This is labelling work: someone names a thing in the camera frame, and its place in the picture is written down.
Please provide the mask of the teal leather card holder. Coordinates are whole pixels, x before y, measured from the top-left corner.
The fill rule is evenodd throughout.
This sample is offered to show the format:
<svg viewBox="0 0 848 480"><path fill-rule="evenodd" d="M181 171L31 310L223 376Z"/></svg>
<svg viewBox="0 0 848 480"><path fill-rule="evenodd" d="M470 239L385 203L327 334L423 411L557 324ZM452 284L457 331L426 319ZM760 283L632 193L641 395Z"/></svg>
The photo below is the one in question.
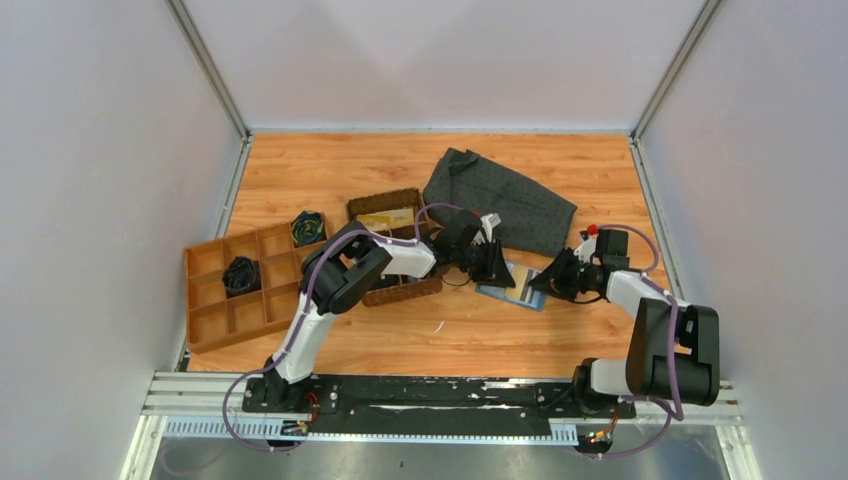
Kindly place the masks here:
<svg viewBox="0 0 848 480"><path fill-rule="evenodd" d="M487 297L535 312L543 311L547 295L530 286L530 281L535 279L541 271L527 265L511 262L507 263L507 267L515 281L514 287L506 288L478 284L475 291Z"/></svg>

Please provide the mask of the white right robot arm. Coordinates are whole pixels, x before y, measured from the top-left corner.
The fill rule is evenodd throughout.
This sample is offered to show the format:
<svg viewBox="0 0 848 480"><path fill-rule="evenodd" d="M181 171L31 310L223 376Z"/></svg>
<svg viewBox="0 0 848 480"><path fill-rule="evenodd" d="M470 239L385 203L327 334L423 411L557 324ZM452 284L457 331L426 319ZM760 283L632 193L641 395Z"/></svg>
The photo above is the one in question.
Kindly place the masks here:
<svg viewBox="0 0 848 480"><path fill-rule="evenodd" d="M619 400L661 400L675 419L686 404L710 406L720 391L719 315L681 300L650 276L659 261L635 268L622 224L591 226L576 248L562 250L530 281L532 289L572 304L605 301L633 320L622 360L587 358L576 367L571 403L596 417Z"/></svg>

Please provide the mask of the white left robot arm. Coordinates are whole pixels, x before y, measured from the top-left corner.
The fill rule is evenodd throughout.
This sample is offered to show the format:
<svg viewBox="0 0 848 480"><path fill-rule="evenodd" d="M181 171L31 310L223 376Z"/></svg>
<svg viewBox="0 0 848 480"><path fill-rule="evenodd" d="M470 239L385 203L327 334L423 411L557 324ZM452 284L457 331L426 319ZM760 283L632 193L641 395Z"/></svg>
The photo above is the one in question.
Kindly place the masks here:
<svg viewBox="0 0 848 480"><path fill-rule="evenodd" d="M337 317L363 301L386 275L424 280L457 267L474 283L516 286L495 228L496 213L457 208L433 238L415 229L412 239L368 230L353 220L304 261L298 307L280 347L261 369L268 400L283 413L306 400L302 380L313 373L320 347Z"/></svg>

